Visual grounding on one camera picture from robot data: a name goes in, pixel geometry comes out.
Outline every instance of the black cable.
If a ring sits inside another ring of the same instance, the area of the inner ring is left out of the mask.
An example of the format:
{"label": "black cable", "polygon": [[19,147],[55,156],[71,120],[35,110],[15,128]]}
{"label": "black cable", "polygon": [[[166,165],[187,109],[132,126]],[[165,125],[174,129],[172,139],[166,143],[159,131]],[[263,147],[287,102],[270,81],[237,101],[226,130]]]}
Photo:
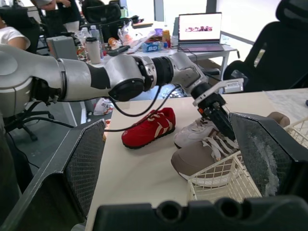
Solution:
{"label": "black cable", "polygon": [[110,97],[109,99],[110,99],[110,101],[114,104],[115,108],[116,108],[121,114],[123,114],[123,115],[125,115],[125,116],[128,116],[128,117],[139,117],[139,116],[144,115],[145,113],[147,113],[147,112],[153,107],[154,103],[156,102],[156,100],[157,100],[157,98],[158,98],[158,95],[159,95],[159,92],[160,92],[161,88],[162,88],[162,86],[159,86],[159,87],[158,87],[157,93],[156,93],[156,95],[154,96],[154,99],[152,100],[151,104],[147,107],[147,109],[145,109],[143,112],[140,112],[140,113],[134,114],[134,115],[133,115],[133,114],[128,114],[128,113],[122,111],[121,108],[119,108],[119,106],[116,104],[116,102],[114,101],[113,98]]}
{"label": "black cable", "polygon": [[181,47],[178,47],[178,49],[180,49],[181,51],[188,51],[189,53],[191,53],[192,55],[194,55],[194,56],[196,57],[196,64],[199,65],[199,64],[198,64],[198,56],[197,56],[195,53],[191,52],[188,48],[183,49],[183,48],[181,48]]}
{"label": "black cable", "polygon": [[30,117],[28,119],[25,119],[25,120],[23,120],[23,123],[27,123],[27,122],[30,122],[32,120],[45,120],[45,121],[48,121],[48,122],[51,122],[51,123],[54,123],[54,124],[59,124],[59,125],[62,125],[62,126],[68,127],[68,128],[74,128],[74,126],[72,126],[70,124],[62,123],[58,120],[49,119],[49,118],[45,118],[45,117],[39,117],[39,116]]}
{"label": "black cable", "polygon": [[30,165],[32,165],[32,166],[34,166],[34,167],[37,167],[37,168],[39,169],[39,166],[37,166],[37,165],[35,165],[35,164],[32,164],[32,163],[29,161],[27,155],[26,155],[23,151],[21,151],[19,148],[17,148],[16,143],[15,143],[15,141],[14,141],[14,139],[13,139],[13,136],[12,136],[9,132],[7,132],[7,134],[8,134],[9,137],[11,138],[14,147],[15,147],[18,151],[20,151],[22,154],[25,155],[25,157],[26,157],[26,159],[27,159],[27,162],[28,162]]}
{"label": "black cable", "polygon": [[146,116],[145,118],[143,118],[142,120],[140,120],[138,123],[133,124],[130,127],[127,128],[121,128],[121,129],[106,129],[106,132],[120,132],[120,131],[126,131],[128,129],[134,128],[136,126],[138,126],[139,124],[143,123],[146,119],[148,119],[149,117],[151,117],[152,115],[156,114],[157,111],[159,111],[159,109],[165,104],[165,102],[167,101],[167,99],[169,98],[169,96],[171,95],[172,92],[174,92],[176,89],[180,88],[180,86],[176,86],[174,89],[172,89],[169,94],[167,95],[167,97],[164,99],[164,101],[159,105],[158,108],[156,108],[152,113],[150,113],[148,116]]}

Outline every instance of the table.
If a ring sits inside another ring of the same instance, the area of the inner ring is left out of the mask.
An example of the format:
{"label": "table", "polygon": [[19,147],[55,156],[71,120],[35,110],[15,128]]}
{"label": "table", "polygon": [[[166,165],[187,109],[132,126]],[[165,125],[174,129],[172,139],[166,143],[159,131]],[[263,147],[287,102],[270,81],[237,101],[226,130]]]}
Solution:
{"label": "table", "polygon": [[[298,90],[288,90],[285,94],[295,94]],[[302,99],[308,99],[308,90],[300,90]],[[265,92],[223,95],[226,110],[267,116],[280,111]],[[176,114],[176,130],[173,134],[158,139],[138,150],[125,148],[121,142],[122,133],[108,133],[100,175],[89,211],[86,230],[91,231],[97,208],[104,204],[151,203],[157,206],[162,201],[174,200],[186,204],[187,182],[173,169],[170,160],[177,150],[173,136],[180,129],[199,118],[192,98],[167,100],[165,107],[172,107]],[[127,113],[136,114],[146,108],[150,101],[119,103]],[[308,108],[302,112],[308,115]],[[110,129],[128,127],[140,118],[124,117],[117,110],[113,112]]]}
{"label": "table", "polygon": [[[232,48],[228,45],[222,45],[224,48],[224,51],[211,51],[211,52],[193,52],[189,53],[186,52],[187,56],[192,60],[196,61],[196,56],[198,61],[200,60],[205,60],[205,59],[211,59],[211,58],[217,58],[217,57],[222,57],[222,64],[220,68],[220,78],[222,79],[223,73],[225,69],[227,68],[228,65],[228,59],[229,59],[229,54],[231,51],[237,51],[237,49]],[[162,50],[162,51],[155,51],[155,52],[148,52],[148,53],[143,53],[142,51],[135,52],[131,55],[135,56],[148,56],[151,59],[161,57],[161,56],[171,56],[174,53],[178,52],[177,49],[168,49],[168,50]],[[112,57],[111,56],[105,56],[104,59],[102,59],[102,62],[100,64],[92,64],[94,67],[102,67],[104,66]]]}

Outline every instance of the white sneaker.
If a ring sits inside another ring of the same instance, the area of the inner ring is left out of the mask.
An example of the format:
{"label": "white sneaker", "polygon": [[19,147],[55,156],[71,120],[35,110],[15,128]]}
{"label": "white sneaker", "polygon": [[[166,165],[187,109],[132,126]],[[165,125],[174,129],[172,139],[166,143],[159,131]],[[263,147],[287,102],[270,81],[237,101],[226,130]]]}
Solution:
{"label": "white sneaker", "polygon": [[184,148],[208,137],[213,130],[218,131],[211,120],[200,118],[178,132],[174,136],[174,143],[178,148]]}

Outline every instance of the white wire basket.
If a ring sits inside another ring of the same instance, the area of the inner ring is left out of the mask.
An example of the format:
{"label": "white wire basket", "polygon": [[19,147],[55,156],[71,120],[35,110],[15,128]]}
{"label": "white wire basket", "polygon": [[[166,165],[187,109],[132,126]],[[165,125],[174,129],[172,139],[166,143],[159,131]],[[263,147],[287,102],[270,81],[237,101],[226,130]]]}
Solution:
{"label": "white wire basket", "polygon": [[[285,130],[308,148],[308,117],[287,126]],[[240,151],[195,173],[188,180],[188,201],[208,200],[214,203],[221,197],[238,202],[249,197],[261,197],[244,166]]]}
{"label": "white wire basket", "polygon": [[303,145],[305,148],[308,148],[308,117],[287,126],[285,130],[299,144]]}

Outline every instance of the red shoe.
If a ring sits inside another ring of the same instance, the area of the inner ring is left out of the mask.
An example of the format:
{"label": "red shoe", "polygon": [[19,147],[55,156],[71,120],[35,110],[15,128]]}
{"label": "red shoe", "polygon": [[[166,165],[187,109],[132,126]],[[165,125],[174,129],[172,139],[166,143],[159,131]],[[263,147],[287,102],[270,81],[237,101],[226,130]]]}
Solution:
{"label": "red shoe", "polygon": [[174,129],[174,112],[172,108],[165,107],[138,126],[123,132],[122,142],[125,147],[138,149],[162,136],[174,132]]}

